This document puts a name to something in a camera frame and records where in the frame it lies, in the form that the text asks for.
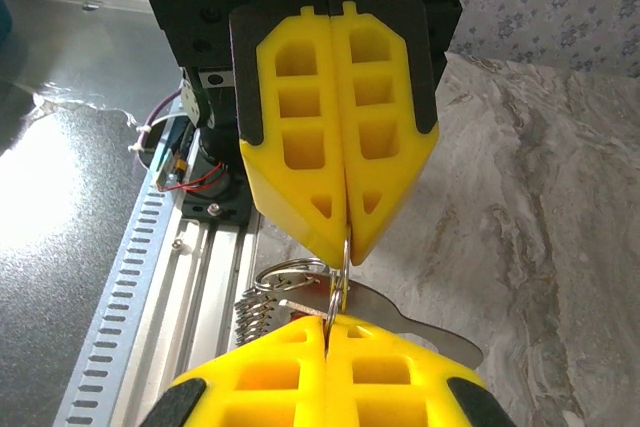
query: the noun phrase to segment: cable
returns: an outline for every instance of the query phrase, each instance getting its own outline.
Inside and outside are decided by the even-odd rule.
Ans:
[[[149,112],[149,116],[147,117],[147,120],[145,121],[145,123],[142,126],[138,127],[138,130],[140,131],[140,135],[138,136],[138,140],[136,141],[136,143],[129,146],[130,152],[131,151],[140,152],[144,150],[144,144],[147,140],[147,136],[149,135],[149,132],[151,132],[153,121],[156,119],[158,114],[162,112],[162,109],[164,109],[167,105],[173,102],[176,99],[176,97],[180,95],[180,92],[182,92],[182,88],[176,90],[175,92],[171,93],[170,95],[162,99],[160,103],[156,105],[151,110],[151,112]]]
[[[189,182],[184,182],[184,183],[177,183],[175,185],[172,185],[171,187],[165,187],[164,189],[161,190],[161,192],[168,192],[171,190],[177,190],[177,189],[184,189],[184,190],[194,190],[194,191],[200,191],[200,190],[206,190],[209,187],[213,186],[216,182],[218,182],[222,176],[218,177],[217,179],[211,181],[208,184],[204,184],[204,185],[198,185],[201,184],[202,182],[204,182],[205,180],[207,180],[209,177],[211,177],[217,170],[220,169],[220,167],[222,167],[222,162],[218,162],[213,169],[211,169],[209,172],[207,172],[206,174],[204,174],[202,177],[195,179],[195,180],[191,180]]]
[[[171,119],[175,119],[177,117],[186,117],[187,113],[186,112],[171,112],[170,114],[167,115],[163,115],[162,117],[158,117],[156,120],[153,121],[153,123],[151,124],[151,127],[155,127],[156,125],[164,122],[165,120],[171,120]]]

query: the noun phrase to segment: triangular hole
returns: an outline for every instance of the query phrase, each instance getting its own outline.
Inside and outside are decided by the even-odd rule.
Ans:
[[[382,198],[382,192],[377,190],[365,190],[362,193],[362,204],[364,206],[364,211],[367,214],[371,214],[378,204],[380,203],[380,199]]]
[[[331,197],[329,197],[328,195],[314,195],[313,197],[311,197],[311,203],[327,219],[331,218]]]

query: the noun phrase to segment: black screw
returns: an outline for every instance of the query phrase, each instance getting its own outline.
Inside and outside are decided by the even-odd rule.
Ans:
[[[207,77],[207,81],[211,85],[220,85],[222,82],[224,82],[224,79],[221,75],[211,74],[209,77]]]
[[[215,24],[222,19],[222,13],[220,9],[209,7],[200,11],[200,18],[207,24]]]

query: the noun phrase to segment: red wire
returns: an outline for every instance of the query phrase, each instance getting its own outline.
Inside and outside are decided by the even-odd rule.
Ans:
[[[176,190],[176,189],[184,189],[184,190],[187,190],[189,192],[198,192],[200,190],[208,189],[213,184],[215,184],[218,180],[220,180],[222,178],[222,176],[218,177],[216,180],[214,180],[212,182],[209,182],[208,184],[204,184],[204,185],[197,185],[197,184],[207,180],[220,167],[222,167],[222,162],[218,162],[218,164],[213,169],[211,169],[209,172],[207,172],[206,174],[204,174],[202,177],[200,177],[198,179],[190,180],[189,182],[184,182],[182,184],[178,183],[178,184],[172,185],[171,187],[165,187],[164,189],[161,189],[160,191],[161,192],[168,192],[168,191]]]

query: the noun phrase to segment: metal key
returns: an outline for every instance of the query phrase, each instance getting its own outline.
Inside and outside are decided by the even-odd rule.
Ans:
[[[301,274],[279,274],[279,279],[286,279],[288,275],[298,276],[299,280]],[[304,272],[303,275],[309,279],[303,287],[276,292],[272,295],[277,300],[286,299],[318,312],[326,312],[331,277],[324,272]],[[349,302],[346,313],[396,334],[414,334],[422,337],[431,342],[440,354],[471,369],[477,368],[482,363],[482,351],[473,342],[449,330],[404,316],[389,298],[354,280],[349,281]],[[286,309],[282,309],[281,314],[273,316],[270,330],[275,330],[289,321]]]

